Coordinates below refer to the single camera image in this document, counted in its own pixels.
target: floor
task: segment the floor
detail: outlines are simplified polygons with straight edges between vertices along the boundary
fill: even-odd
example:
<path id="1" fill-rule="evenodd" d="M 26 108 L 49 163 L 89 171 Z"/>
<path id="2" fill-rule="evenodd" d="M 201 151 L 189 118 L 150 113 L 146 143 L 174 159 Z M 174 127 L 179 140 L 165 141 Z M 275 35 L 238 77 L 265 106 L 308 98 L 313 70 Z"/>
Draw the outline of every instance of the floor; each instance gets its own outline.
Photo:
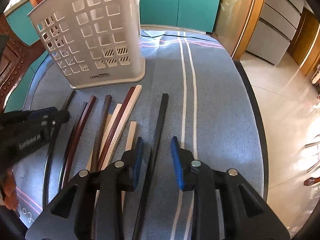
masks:
<path id="1" fill-rule="evenodd" d="M 269 159 L 267 203 L 293 237 L 310 216 L 320 196 L 320 185 L 303 181 L 320 176 L 320 100 L 289 54 L 278 66 L 245 53 L 241 63 L 251 82 L 266 133 Z"/>

